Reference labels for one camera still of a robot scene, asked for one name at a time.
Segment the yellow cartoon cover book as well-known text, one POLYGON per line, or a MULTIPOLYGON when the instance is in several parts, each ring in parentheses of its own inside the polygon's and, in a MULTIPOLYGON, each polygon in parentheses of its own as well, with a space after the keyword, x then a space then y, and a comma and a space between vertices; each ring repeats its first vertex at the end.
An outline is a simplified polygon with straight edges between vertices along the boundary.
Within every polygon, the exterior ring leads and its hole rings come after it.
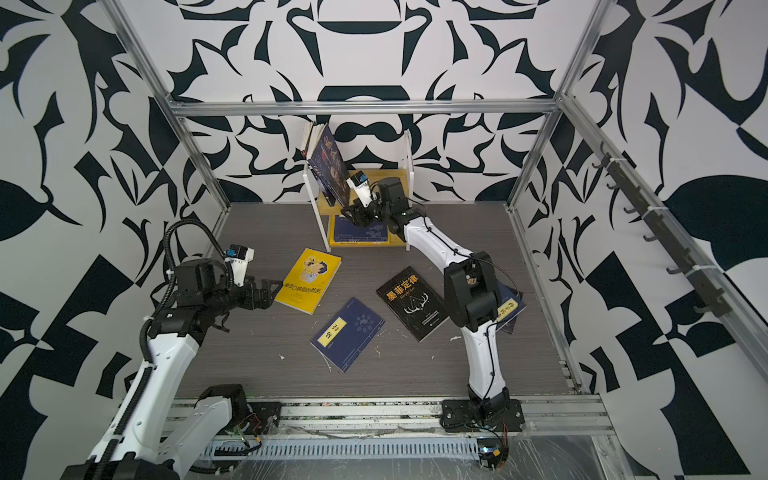
POLYGON ((341 264, 341 257, 305 248, 284 279, 275 302, 312 315, 341 264))

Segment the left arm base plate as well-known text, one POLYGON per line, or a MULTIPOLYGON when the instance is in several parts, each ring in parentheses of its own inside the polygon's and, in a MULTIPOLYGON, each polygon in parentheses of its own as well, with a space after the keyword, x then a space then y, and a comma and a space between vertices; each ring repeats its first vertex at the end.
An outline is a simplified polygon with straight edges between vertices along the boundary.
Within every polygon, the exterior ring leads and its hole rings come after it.
POLYGON ((249 402, 247 407, 236 407, 230 422, 218 432, 218 435, 234 435, 237 432, 245 435, 259 436, 277 427, 283 404, 278 401, 249 402))

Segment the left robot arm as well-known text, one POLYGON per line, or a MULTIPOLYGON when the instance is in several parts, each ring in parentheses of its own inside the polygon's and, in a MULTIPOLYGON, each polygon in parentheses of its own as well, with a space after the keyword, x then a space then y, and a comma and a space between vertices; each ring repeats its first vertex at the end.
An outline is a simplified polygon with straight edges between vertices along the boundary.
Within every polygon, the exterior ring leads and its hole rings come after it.
POLYGON ((169 436, 163 427, 188 367, 209 329, 223 330, 235 309, 267 309, 283 283, 247 275, 247 261, 194 259, 176 266, 139 334, 142 363, 110 426, 88 459, 65 479, 182 479, 222 431, 252 410, 240 384, 208 387, 169 436))

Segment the purple Guiguzi portrait book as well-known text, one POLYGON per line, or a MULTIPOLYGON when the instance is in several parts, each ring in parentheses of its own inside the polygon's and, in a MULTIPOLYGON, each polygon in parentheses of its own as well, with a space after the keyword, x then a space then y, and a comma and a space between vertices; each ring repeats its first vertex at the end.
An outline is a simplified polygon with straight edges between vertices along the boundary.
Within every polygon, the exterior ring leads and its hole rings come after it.
POLYGON ((329 206, 349 205, 349 171, 328 124, 313 123, 306 145, 306 161, 329 206))

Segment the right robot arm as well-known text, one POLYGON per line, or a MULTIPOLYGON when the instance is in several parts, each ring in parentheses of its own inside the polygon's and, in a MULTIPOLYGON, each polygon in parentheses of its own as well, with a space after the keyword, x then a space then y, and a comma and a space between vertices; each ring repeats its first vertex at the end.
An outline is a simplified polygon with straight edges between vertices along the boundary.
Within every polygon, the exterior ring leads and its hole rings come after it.
POLYGON ((443 273, 447 313, 461 329, 467 352, 469 402, 476 421, 488 425, 510 406, 496 341, 502 295, 491 257, 448 238, 425 208, 406 196, 399 178, 370 182, 365 173, 357 172, 347 184, 356 199, 342 209, 346 218, 358 227, 385 223, 390 233, 417 248, 443 273))

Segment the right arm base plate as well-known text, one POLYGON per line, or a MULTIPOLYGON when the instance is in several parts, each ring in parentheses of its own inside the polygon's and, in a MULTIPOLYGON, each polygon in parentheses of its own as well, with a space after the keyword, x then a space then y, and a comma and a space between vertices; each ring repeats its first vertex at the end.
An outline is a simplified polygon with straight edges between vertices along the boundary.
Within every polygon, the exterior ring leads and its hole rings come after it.
POLYGON ((449 433, 484 429, 495 433, 521 432, 525 424, 521 403, 516 399, 509 400, 489 416, 482 414, 468 399, 443 400, 440 407, 440 425, 449 433))

